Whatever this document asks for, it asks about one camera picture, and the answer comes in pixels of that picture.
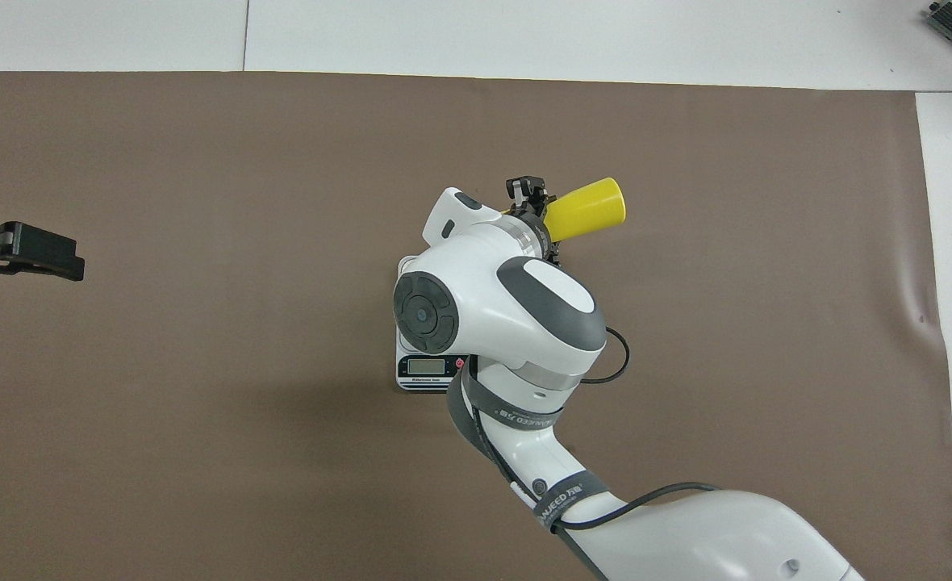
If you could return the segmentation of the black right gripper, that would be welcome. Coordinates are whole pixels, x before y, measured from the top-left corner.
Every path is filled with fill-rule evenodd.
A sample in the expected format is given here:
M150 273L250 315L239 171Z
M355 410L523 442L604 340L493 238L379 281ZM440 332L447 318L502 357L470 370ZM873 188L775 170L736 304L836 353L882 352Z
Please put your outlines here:
M557 196L547 191L542 178L523 176L506 180L506 191L511 199L507 214L518 214L518 219L535 232L541 245L547 245L547 262L553 267L561 267L561 243L551 235L546 223L547 208L557 201Z

